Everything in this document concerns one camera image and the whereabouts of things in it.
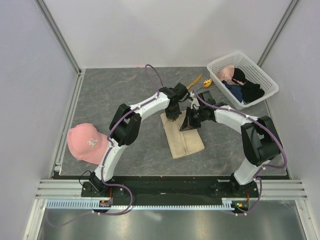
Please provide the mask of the beige cloth napkin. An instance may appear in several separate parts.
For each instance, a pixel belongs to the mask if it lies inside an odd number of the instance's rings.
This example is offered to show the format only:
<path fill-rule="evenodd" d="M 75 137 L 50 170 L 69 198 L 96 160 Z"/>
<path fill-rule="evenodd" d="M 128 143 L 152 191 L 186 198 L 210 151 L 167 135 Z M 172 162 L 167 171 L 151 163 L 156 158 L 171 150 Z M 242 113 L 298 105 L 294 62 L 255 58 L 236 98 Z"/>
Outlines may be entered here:
<path fill-rule="evenodd" d="M 203 141 L 196 129 L 180 131 L 185 117 L 185 110 L 182 111 L 176 120 L 169 120 L 165 113 L 160 115 L 173 159 L 179 159 L 205 149 Z"/>

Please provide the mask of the yellow plastic knife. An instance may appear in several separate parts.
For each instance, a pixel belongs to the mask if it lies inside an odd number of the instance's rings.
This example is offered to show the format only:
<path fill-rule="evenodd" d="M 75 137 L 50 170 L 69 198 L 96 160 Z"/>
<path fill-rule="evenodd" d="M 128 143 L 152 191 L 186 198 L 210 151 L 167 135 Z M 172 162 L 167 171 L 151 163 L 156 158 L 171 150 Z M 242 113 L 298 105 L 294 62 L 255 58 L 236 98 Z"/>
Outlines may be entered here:
<path fill-rule="evenodd" d="M 192 86 L 194 86 L 202 78 L 202 76 L 203 76 L 203 74 L 201 73 L 186 88 L 189 90 Z"/>

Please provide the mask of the colourful spoon green handle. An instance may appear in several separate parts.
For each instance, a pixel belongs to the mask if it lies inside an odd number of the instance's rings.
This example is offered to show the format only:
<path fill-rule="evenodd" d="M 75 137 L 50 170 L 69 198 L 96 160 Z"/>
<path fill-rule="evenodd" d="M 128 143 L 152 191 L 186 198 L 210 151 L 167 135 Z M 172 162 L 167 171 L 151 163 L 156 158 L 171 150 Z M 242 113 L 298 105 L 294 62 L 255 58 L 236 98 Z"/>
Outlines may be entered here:
<path fill-rule="evenodd" d="M 208 78 L 208 79 L 203 81 L 201 87 L 198 88 L 196 91 L 200 91 L 202 89 L 207 89 L 208 87 L 211 86 L 212 83 L 213 83 L 213 80 L 211 78 Z"/>

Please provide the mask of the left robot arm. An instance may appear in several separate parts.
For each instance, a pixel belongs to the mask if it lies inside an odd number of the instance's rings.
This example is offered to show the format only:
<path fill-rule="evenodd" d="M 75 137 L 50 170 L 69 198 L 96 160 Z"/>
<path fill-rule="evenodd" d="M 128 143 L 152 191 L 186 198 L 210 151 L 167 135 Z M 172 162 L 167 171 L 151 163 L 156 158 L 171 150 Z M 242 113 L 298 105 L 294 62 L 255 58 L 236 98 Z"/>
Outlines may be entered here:
<path fill-rule="evenodd" d="M 138 137 L 141 123 L 154 113 L 164 110 L 169 120 L 176 120 L 182 114 L 179 103 L 190 95 L 187 87 L 178 83 L 175 87 L 162 87 L 151 97 L 133 104 L 121 104 L 109 126 L 108 146 L 96 170 L 90 174 L 92 191 L 99 197 L 110 191 L 110 181 L 124 150 Z"/>

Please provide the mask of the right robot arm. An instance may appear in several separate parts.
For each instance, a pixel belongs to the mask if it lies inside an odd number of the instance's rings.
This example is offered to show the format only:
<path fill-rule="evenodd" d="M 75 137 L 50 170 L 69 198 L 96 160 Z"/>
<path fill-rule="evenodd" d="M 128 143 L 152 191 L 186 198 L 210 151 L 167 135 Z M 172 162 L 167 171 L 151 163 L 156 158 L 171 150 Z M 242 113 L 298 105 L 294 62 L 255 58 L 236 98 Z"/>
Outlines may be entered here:
<path fill-rule="evenodd" d="M 229 191 L 235 197 L 247 191 L 247 185 L 268 163 L 283 152 L 283 146 L 273 121 L 268 116 L 255 117 L 216 103 L 209 91 L 192 92 L 191 106 L 186 109 L 180 131 L 199 129 L 204 121 L 223 124 L 241 134 L 245 159 L 230 176 Z"/>

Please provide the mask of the pink cloth in basket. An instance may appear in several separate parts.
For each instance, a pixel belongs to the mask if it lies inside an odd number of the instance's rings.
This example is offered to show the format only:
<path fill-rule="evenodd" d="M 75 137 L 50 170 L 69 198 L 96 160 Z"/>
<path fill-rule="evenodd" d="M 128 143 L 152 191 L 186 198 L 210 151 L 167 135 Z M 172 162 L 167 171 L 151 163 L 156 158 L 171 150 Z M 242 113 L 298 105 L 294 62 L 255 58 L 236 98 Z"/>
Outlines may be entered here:
<path fill-rule="evenodd" d="M 233 79 L 234 73 L 235 73 L 235 66 L 232 64 L 232 65 L 226 66 L 215 75 L 220 81 L 227 82 Z"/>

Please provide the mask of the navy cloth in basket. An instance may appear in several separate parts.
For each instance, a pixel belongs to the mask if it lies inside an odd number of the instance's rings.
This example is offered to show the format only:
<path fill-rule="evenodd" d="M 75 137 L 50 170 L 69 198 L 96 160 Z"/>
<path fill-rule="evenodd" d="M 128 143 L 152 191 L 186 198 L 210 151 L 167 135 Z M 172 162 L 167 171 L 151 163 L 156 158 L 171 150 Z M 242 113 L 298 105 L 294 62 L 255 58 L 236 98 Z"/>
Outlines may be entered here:
<path fill-rule="evenodd" d="M 228 84 L 227 82 L 222 82 L 224 86 L 235 96 L 235 98 L 242 103 L 243 102 L 243 94 L 242 87 L 234 84 Z"/>

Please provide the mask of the white plastic basket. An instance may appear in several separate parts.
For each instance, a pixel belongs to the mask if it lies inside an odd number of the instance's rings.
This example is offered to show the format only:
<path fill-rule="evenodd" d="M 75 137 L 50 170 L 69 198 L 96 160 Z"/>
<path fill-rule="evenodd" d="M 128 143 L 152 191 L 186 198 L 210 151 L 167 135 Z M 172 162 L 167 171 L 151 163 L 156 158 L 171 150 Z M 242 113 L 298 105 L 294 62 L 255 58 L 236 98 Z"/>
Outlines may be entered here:
<path fill-rule="evenodd" d="M 256 105 L 278 92 L 278 84 L 241 52 L 207 65 L 213 83 L 237 110 Z"/>

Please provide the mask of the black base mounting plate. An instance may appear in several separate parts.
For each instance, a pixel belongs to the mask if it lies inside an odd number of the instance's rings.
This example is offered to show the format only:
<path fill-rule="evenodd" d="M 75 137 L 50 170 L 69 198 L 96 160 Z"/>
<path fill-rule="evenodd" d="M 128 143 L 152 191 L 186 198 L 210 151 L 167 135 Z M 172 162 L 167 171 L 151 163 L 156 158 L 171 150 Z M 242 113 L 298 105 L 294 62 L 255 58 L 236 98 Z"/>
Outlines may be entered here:
<path fill-rule="evenodd" d="M 210 196 L 222 198 L 256 198 L 259 188 L 254 181 L 239 185 L 229 176 L 114 176 L 102 191 L 97 191 L 89 180 L 82 184 L 82 197 L 121 198 L 130 194 L 160 196 L 184 194 L 188 196 Z"/>

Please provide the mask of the black clothes in basket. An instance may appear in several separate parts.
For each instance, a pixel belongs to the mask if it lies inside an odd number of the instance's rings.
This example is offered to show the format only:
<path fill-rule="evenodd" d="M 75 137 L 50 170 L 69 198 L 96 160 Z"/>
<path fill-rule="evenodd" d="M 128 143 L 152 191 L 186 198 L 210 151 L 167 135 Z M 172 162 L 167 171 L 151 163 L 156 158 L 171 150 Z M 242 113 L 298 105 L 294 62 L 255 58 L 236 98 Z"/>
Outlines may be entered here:
<path fill-rule="evenodd" d="M 245 103 L 254 102 L 265 95 L 261 85 L 247 80 L 244 72 L 239 68 L 234 69 L 232 82 L 241 87 L 242 99 Z"/>

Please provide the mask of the pink baseball cap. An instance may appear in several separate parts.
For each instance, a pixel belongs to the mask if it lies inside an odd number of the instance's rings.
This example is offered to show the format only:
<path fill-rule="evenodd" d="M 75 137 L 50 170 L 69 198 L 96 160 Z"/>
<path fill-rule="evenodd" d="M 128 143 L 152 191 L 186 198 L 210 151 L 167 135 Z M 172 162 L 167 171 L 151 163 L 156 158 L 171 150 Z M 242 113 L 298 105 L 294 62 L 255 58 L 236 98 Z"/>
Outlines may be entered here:
<path fill-rule="evenodd" d="M 91 123 L 81 123 L 67 132 L 70 153 L 78 161 L 99 165 L 107 152 L 107 136 L 98 132 Z"/>

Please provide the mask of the aluminium front rail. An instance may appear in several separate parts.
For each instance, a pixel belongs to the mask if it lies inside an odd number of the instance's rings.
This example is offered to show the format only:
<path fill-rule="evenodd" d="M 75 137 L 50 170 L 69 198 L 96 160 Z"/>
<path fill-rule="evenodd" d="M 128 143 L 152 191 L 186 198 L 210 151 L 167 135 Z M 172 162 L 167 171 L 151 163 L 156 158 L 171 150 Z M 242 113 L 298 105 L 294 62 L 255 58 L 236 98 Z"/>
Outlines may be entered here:
<path fill-rule="evenodd" d="M 307 194 L 300 180 L 263 179 L 231 192 L 228 180 L 214 177 L 116 177 L 117 186 L 103 186 L 96 190 L 90 182 L 75 179 L 41 180 L 36 191 L 37 199 L 89 199 L 125 198 L 128 191 L 135 197 L 186 195 L 206 196 L 214 199 L 254 200 L 306 200 Z"/>

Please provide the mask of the right aluminium frame post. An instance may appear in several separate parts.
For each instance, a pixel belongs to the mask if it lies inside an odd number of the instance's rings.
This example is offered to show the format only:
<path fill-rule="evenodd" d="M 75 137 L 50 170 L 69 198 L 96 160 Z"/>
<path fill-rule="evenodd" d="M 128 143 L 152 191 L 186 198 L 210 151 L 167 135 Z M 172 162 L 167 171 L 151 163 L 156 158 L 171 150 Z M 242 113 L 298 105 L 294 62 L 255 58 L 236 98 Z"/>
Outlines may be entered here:
<path fill-rule="evenodd" d="M 283 30 L 285 29 L 287 23 L 289 22 L 291 16 L 294 14 L 295 9 L 299 5 L 300 0 L 291 0 L 286 7 L 281 19 L 279 20 L 275 30 L 273 31 L 266 47 L 264 48 L 257 65 L 262 67 L 266 59 L 268 58 L 269 54 L 271 53 L 272 49 L 274 48 L 277 40 L 279 39 L 280 35 L 282 34 Z"/>

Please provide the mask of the aluminium frame post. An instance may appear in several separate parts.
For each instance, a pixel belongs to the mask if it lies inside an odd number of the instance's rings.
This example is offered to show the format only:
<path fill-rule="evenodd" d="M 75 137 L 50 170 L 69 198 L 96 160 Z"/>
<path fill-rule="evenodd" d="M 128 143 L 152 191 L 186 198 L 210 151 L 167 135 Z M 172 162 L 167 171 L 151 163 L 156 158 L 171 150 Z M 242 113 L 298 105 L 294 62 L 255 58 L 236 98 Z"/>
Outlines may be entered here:
<path fill-rule="evenodd" d="M 56 38 L 57 42 L 59 43 L 60 47 L 62 48 L 63 52 L 65 53 L 68 61 L 70 62 L 72 68 L 75 72 L 80 75 L 82 70 L 77 63 L 74 55 L 71 52 L 70 47 L 68 46 L 62 32 L 60 31 L 51 11 L 49 10 L 46 2 L 44 0 L 35 0 L 34 1 L 38 6 L 39 10 L 41 11 L 44 19 L 46 20 L 47 24 L 49 25 L 54 37 Z"/>
<path fill-rule="evenodd" d="M 280 35 L 282 34 L 283 30 L 285 29 L 287 23 L 289 22 L 291 16 L 294 14 L 295 9 L 299 5 L 300 0 L 291 0 L 286 7 L 281 19 L 279 20 L 275 30 L 273 31 L 266 47 L 264 48 L 257 65 L 262 67 L 266 59 L 268 58 L 269 54 L 271 53 L 272 49 L 274 48 L 277 40 L 279 39 Z"/>

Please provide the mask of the left aluminium frame post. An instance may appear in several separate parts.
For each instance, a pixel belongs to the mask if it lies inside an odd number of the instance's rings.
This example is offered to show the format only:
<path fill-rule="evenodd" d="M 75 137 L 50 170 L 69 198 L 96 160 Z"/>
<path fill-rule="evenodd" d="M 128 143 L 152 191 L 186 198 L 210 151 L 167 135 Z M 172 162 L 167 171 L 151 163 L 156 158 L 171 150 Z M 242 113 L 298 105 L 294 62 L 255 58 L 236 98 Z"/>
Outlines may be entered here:
<path fill-rule="evenodd" d="M 74 55 L 71 52 L 70 47 L 68 46 L 62 32 L 60 31 L 51 11 L 49 10 L 46 2 L 44 0 L 35 0 L 34 1 L 38 6 L 39 10 L 41 11 L 44 19 L 46 20 L 47 24 L 49 25 L 54 37 L 56 38 L 57 42 L 59 43 L 60 47 L 62 48 L 63 52 L 65 53 L 68 61 L 70 62 L 72 68 L 75 72 L 80 75 L 82 70 L 77 63 Z"/>

